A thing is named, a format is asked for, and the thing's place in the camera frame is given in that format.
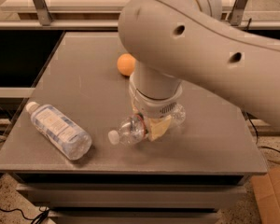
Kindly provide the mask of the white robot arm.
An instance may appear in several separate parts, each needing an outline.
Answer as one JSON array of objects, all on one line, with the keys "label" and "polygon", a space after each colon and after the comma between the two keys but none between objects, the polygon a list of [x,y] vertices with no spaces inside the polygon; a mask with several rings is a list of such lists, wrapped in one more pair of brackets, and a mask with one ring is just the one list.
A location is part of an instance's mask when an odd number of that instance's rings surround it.
[{"label": "white robot arm", "polygon": [[189,81],[280,131],[280,40],[221,22],[220,0],[131,0],[119,15],[119,38],[137,60],[130,95],[149,118]]}]

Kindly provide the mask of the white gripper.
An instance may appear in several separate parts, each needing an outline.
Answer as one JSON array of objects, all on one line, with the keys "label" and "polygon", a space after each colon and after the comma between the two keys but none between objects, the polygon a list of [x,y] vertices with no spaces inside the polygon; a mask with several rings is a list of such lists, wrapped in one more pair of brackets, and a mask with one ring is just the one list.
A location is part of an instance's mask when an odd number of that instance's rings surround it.
[{"label": "white gripper", "polygon": [[129,94],[133,107],[146,118],[148,140],[155,141],[169,129],[171,115],[182,94],[181,81],[164,76],[140,81],[136,75],[130,76]]}]

